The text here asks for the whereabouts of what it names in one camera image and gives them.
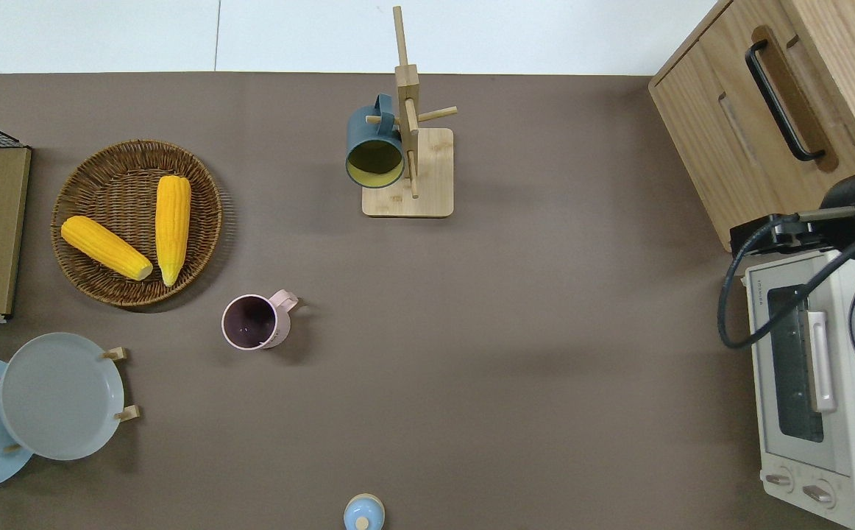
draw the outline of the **mug handle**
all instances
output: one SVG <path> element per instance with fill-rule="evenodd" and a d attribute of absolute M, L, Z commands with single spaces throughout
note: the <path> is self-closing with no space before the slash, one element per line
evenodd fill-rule
<path fill-rule="evenodd" d="M 276 306 L 276 308 L 281 308 L 287 313 L 300 301 L 293 292 L 286 291 L 285 289 L 275 292 L 269 299 L 270 303 Z"/>
<path fill-rule="evenodd" d="M 391 111 L 391 96 L 388 94 L 378 94 L 375 100 L 375 111 L 378 116 L 381 116 L 381 121 L 378 122 L 378 135 L 389 135 L 394 129 L 394 112 Z"/>

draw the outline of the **pink mug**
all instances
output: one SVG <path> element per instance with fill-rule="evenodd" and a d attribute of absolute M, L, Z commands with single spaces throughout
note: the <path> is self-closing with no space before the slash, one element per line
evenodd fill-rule
<path fill-rule="evenodd" d="M 239 350 L 273 348 L 290 333 L 290 310 L 297 302 L 299 298 L 284 289 L 270 298 L 243 294 L 226 306 L 221 332 Z"/>

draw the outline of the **white wall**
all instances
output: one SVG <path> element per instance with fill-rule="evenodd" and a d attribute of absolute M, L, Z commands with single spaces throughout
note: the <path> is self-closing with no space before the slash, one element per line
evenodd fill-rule
<path fill-rule="evenodd" d="M 391 71 L 393 4 L 0 0 L 0 73 Z M 423 73 L 653 74 L 714 0 L 402 4 Z"/>

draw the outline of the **woven round tray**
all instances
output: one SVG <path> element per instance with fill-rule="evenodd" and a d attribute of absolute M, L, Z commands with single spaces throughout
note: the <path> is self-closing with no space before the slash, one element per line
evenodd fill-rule
<path fill-rule="evenodd" d="M 163 284 L 156 266 L 156 186 L 165 174 L 186 177 L 192 187 L 185 265 L 173 286 Z M 134 281 L 72 247 L 61 238 L 72 215 L 86 215 L 131 244 L 154 264 L 152 273 Z M 91 155 L 65 181 L 52 212 L 52 247 L 65 276 L 87 296 L 121 308 L 155 304 L 201 274 L 219 242 L 221 218 L 219 188 L 195 155 L 164 141 L 124 141 Z"/>

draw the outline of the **yellow corn cob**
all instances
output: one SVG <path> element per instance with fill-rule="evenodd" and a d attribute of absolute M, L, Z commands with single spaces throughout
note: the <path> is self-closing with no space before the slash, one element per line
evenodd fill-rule
<path fill-rule="evenodd" d="M 68 217 L 61 225 L 61 237 L 72 247 L 126 278 L 142 280 L 152 272 L 152 263 L 145 255 L 91 218 L 83 215 Z"/>
<path fill-rule="evenodd" d="M 188 179 L 174 174 L 159 179 L 156 188 L 156 261 L 166 286 L 176 283 L 182 263 L 185 263 L 191 203 L 192 187 Z"/>

